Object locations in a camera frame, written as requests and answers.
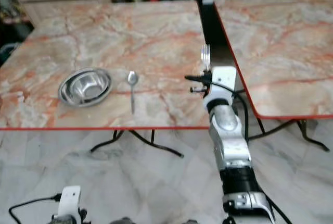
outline red table edge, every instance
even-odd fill
[[[208,130],[209,127],[89,127],[89,128],[0,128],[0,131],[63,131],[63,130]]]
[[[247,86],[246,86],[246,83],[245,83],[244,77],[243,77],[243,75],[242,75],[241,72],[240,72],[240,67],[239,67],[239,65],[238,65],[238,62],[237,62],[237,59],[236,59],[235,53],[234,53],[234,51],[233,51],[233,49],[232,49],[232,47],[231,47],[231,44],[230,44],[229,38],[228,38],[227,33],[226,33],[226,31],[225,31],[225,28],[224,28],[224,26],[223,26],[223,22],[222,22],[222,19],[221,19],[221,17],[220,17],[219,11],[217,10],[217,7],[216,7],[215,2],[214,2],[214,8],[215,8],[215,11],[216,11],[216,13],[217,13],[217,15],[218,15],[218,19],[219,19],[219,21],[220,21],[220,25],[221,25],[221,27],[222,27],[222,30],[223,30],[224,36],[225,36],[225,38],[227,39],[227,43],[228,43],[229,50],[230,50],[230,52],[231,52],[231,54],[232,54],[232,56],[233,56],[233,59],[234,59],[234,62],[235,62],[236,68],[237,68],[237,72],[238,72],[238,74],[239,74],[239,76],[240,76],[240,79],[241,79],[241,82],[242,82],[243,87],[244,87],[244,89],[245,89],[245,92],[246,92],[247,98],[248,98],[248,100],[249,100],[249,102],[250,102],[250,105],[251,105],[251,108],[252,108],[252,110],[253,110],[253,113],[254,113],[254,115],[255,115],[257,118],[260,118],[260,119],[286,119],[286,120],[291,120],[291,119],[295,119],[295,120],[297,120],[297,119],[299,119],[299,120],[303,120],[303,119],[315,119],[315,118],[316,118],[316,119],[319,119],[319,118],[333,118],[333,115],[302,115],[302,116],[263,116],[263,115],[260,115],[260,114],[257,112],[257,109],[256,109],[255,106],[254,106],[254,103],[253,103],[253,101],[252,101],[252,99],[251,99],[251,96],[250,96],[249,90],[248,90],[248,88],[247,88]]]

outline table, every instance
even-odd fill
[[[204,43],[194,1],[62,6],[0,69],[0,128],[207,129],[200,95],[185,74],[203,70]],[[97,106],[72,108],[60,83],[85,67],[102,67],[113,91]],[[131,114],[130,70],[139,74]]]
[[[333,117],[333,0],[216,0],[215,6],[254,114],[291,119],[306,140],[328,151],[308,138],[304,119]]]

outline marble floor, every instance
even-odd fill
[[[267,129],[278,121],[265,120]],[[311,121],[309,135],[333,150],[333,121]],[[250,115],[250,134],[259,133]],[[148,131],[139,131],[149,137]],[[1,132],[0,223],[14,221],[8,208],[80,185],[81,207],[92,223],[124,216],[137,224],[180,224],[189,218],[221,223],[222,188],[207,131],[157,131],[156,142],[185,154],[157,150],[129,133],[90,154],[111,131]],[[258,181],[285,214],[297,223],[333,223],[333,153],[325,153],[290,126],[250,143]],[[22,223],[48,223],[58,204],[18,208]],[[284,223],[276,215],[277,223]]]

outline metal spoon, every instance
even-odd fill
[[[137,84],[139,76],[135,71],[130,71],[129,76],[127,77],[127,83],[131,86],[131,108],[132,114],[134,114],[134,86]]]

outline marble tabletop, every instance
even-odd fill
[[[260,118],[333,117],[333,0],[216,0]]]
[[[207,128],[202,99],[184,79],[203,69],[203,43],[194,1],[60,6],[0,69],[0,128]],[[108,70],[112,92],[88,108],[60,102],[60,83],[86,67]],[[139,74],[134,115],[130,70]]]

